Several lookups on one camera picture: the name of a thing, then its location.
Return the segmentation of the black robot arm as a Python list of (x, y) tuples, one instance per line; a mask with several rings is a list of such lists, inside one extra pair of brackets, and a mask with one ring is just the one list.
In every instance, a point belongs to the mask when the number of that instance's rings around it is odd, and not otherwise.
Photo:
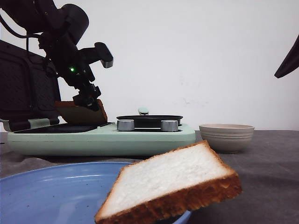
[(39, 48), (46, 53), (43, 67), (52, 62), (57, 76), (78, 90), (78, 95), (73, 97), (75, 105), (97, 111), (100, 90), (92, 83), (95, 77), (90, 64), (104, 59), (105, 45), (96, 43), (93, 48), (77, 48), (89, 25), (84, 10), (73, 4), (57, 8), (52, 0), (2, 0), (0, 8), (24, 28), (26, 34), (17, 33), (1, 19), (5, 29), (19, 38), (38, 39)]

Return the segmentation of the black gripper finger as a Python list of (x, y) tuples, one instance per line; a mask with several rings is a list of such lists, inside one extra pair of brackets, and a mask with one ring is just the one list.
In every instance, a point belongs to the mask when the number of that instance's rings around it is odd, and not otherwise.
[(299, 37), (296, 38), (292, 48), (275, 72), (276, 78), (281, 78), (293, 72), (299, 67)]

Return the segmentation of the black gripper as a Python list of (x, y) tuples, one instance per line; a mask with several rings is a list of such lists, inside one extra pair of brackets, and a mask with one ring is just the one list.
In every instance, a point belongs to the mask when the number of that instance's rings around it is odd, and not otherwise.
[(69, 86), (79, 90), (78, 95), (73, 97), (75, 105), (98, 106), (96, 99), (100, 95), (100, 90), (91, 83), (94, 77), (89, 74), (90, 67), (81, 58), (69, 34), (43, 32), (38, 41), (39, 48), (46, 52), (44, 64), (52, 62), (57, 76), (62, 77)]

